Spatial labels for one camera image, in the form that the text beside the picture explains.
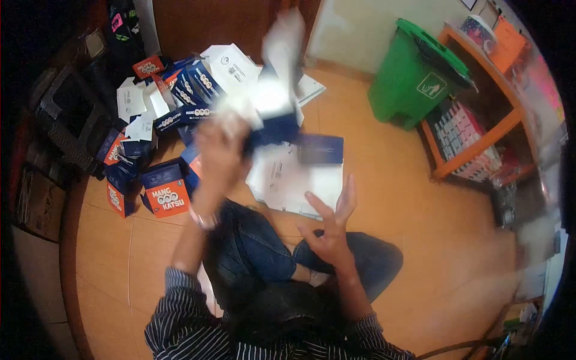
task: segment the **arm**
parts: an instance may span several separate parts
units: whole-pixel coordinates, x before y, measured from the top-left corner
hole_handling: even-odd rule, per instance
[[[354,255],[346,241],[346,222],[357,204],[354,176],[352,174],[348,176],[346,186],[336,203],[335,212],[314,194],[307,192],[305,196],[323,218],[324,235],[317,237],[302,224],[297,225],[298,230],[310,245],[310,249],[319,258],[334,266],[342,315],[351,323],[344,333],[350,347],[367,351],[371,359],[413,358],[414,354],[388,343],[382,336],[382,327],[362,287]]]
[[[350,321],[358,321],[373,311],[360,283],[354,255],[346,243],[346,222],[357,204],[354,176],[348,176],[346,186],[336,203],[335,212],[311,192],[307,192],[305,196],[323,218],[324,235],[318,238],[309,228],[300,224],[298,230],[310,245],[310,249],[319,258],[334,266],[342,314]]]
[[[243,137],[241,133],[236,139],[227,139],[213,123],[203,123],[196,133],[203,180],[192,196],[191,207],[209,219],[245,172],[240,155]],[[146,343],[156,358],[204,358],[229,351],[228,335],[208,310],[196,279],[205,245],[206,230],[190,220],[166,269],[166,294],[145,329]]]

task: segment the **black striped shirt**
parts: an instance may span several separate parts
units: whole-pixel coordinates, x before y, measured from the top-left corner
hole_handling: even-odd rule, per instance
[[[224,318],[213,316],[206,306],[200,283],[174,268],[166,269],[166,295],[146,326],[146,343],[155,359],[382,359],[405,360],[414,355],[388,343],[371,314],[343,331],[346,348],[310,338],[301,343],[280,341],[268,348],[230,343],[222,328]],[[352,356],[351,353],[364,354]]]

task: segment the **sleeve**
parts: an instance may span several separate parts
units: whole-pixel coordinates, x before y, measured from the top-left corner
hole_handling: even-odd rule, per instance
[[[154,358],[184,359],[224,354],[228,334],[206,306],[200,283],[174,268],[166,269],[166,294],[144,330]]]
[[[367,354],[369,359],[409,360],[416,357],[413,353],[402,350],[384,339],[376,313],[351,325],[346,331],[346,338],[351,347]]]

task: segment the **left hand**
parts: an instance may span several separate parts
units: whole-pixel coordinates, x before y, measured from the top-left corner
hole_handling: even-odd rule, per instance
[[[334,266],[336,272],[349,273],[354,271],[354,256],[346,241],[346,222],[357,205],[354,175],[348,175],[346,186],[342,189],[342,193],[336,203],[335,212],[311,192],[308,191],[305,197],[324,221],[324,235],[321,237],[314,235],[312,230],[306,225],[297,225],[298,230],[306,239],[308,245],[310,245],[310,249],[319,258]]]
[[[202,198],[223,200],[250,170],[249,159],[242,157],[249,126],[242,119],[237,121],[239,129],[230,137],[215,121],[208,120],[198,126],[195,142],[202,164],[202,181],[197,192],[203,195]]]

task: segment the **orange floor tile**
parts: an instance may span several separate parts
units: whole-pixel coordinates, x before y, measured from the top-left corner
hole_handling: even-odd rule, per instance
[[[514,234],[494,229],[487,196],[430,182],[418,134],[376,121],[367,83],[307,73],[327,90],[302,109],[304,130],[344,137],[344,172],[356,176],[358,207],[348,229],[392,242],[404,253],[398,277],[373,303],[384,335],[416,354],[480,338],[516,289]],[[175,138],[160,141],[155,162],[184,149]],[[245,184],[230,198],[256,206],[287,243],[298,243],[299,215],[267,209]],[[163,294],[164,268],[187,214],[157,219],[140,206],[122,219],[109,207],[105,182],[95,178],[88,180],[78,211],[77,231],[71,232],[77,299],[69,291],[65,297],[78,305],[69,316],[81,318],[89,347],[82,353],[151,359],[143,329]]]

